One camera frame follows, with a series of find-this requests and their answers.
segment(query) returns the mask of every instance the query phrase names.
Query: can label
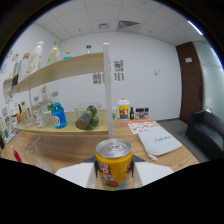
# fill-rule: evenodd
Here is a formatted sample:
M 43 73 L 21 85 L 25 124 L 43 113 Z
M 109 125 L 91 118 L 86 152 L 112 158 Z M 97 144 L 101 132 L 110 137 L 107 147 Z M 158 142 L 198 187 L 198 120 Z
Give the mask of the can label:
M 96 154 L 102 184 L 106 190 L 124 190 L 130 176 L 132 152 L 122 158 L 109 159 Z
M 128 119 L 129 106 L 119 106 L 119 113 L 121 119 Z
M 35 119 L 35 123 L 37 127 L 42 127 L 44 125 L 42 116 L 39 114 L 37 110 L 34 110 L 33 114 L 34 114 L 34 119 Z

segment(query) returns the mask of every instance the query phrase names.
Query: blue bottle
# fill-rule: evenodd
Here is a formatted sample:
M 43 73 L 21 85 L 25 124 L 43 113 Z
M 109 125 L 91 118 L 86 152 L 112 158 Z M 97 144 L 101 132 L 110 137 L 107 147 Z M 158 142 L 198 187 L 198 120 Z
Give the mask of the blue bottle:
M 71 56 L 70 56 L 70 50 L 67 50 L 66 51 L 66 56 L 63 58 L 63 60 L 68 59 L 68 58 L 71 58 Z
M 56 129 L 64 128 L 67 126 L 64 108 L 58 101 L 58 92 L 52 93 L 53 99 L 53 108 L 51 110 L 51 116 L 54 121 L 54 126 Z

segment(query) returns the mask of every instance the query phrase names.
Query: ceiling vent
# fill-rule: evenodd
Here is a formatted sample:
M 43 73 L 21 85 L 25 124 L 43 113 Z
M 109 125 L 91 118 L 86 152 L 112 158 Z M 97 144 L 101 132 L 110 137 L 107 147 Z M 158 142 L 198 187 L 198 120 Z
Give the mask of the ceiling vent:
M 140 23 L 130 21 L 119 21 L 117 30 L 129 33 L 138 33 L 140 27 Z
M 109 29 L 109 23 L 102 23 L 99 24 L 99 29 Z

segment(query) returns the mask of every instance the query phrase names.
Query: can lid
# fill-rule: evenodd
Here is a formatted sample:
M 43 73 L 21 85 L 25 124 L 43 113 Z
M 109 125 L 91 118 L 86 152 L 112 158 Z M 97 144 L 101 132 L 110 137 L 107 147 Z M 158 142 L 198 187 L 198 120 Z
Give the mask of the can lid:
M 108 139 L 97 144 L 96 152 L 104 158 L 121 158 L 131 152 L 131 144 L 122 139 Z

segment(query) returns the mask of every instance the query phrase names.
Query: jar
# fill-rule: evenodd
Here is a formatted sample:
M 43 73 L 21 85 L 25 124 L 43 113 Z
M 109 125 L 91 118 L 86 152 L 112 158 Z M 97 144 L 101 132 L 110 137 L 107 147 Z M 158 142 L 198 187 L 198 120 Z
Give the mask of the jar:
M 138 120 L 140 118 L 140 109 L 136 108 L 135 119 Z
M 117 104 L 118 104 L 120 119 L 127 120 L 128 119 L 128 110 L 129 110 L 129 101 L 124 100 L 124 98 L 122 98 L 122 100 L 119 100 L 117 102 Z

